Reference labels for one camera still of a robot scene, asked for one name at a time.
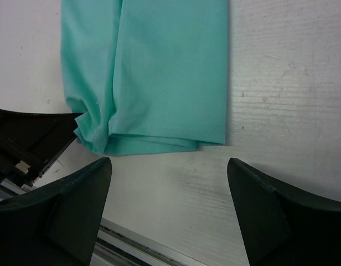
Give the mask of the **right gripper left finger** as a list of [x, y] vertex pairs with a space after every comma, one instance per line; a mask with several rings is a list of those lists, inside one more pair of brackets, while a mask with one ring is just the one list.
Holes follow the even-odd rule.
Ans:
[[111, 175], [103, 157], [0, 201], [0, 265], [89, 265]]

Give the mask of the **aluminium frame rail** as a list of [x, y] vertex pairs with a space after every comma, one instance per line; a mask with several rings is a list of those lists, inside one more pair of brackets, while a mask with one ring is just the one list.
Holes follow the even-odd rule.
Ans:
[[95, 254], [114, 265], [204, 265], [104, 218], [97, 234]]

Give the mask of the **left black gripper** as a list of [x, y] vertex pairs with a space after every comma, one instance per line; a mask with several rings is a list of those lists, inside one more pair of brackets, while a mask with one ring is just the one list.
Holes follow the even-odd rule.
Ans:
[[0, 109], [0, 184], [32, 186], [76, 139], [79, 116]]

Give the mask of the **teal t-shirt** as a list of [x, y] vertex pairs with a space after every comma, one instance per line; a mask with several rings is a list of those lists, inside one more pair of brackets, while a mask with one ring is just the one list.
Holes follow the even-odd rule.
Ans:
[[227, 1], [62, 1], [60, 61], [75, 134], [108, 155], [223, 145]]

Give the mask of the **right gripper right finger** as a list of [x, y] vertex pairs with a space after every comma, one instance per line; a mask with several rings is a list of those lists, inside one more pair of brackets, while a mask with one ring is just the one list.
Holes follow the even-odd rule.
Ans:
[[238, 158], [229, 160], [227, 176], [250, 265], [341, 265], [341, 202]]

